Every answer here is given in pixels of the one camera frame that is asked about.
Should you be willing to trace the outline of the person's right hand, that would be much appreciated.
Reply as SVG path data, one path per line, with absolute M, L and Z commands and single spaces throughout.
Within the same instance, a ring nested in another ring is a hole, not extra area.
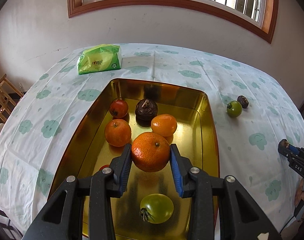
M 301 179 L 298 189 L 296 190 L 294 204 L 297 206 L 301 200 L 304 200 L 304 179 Z

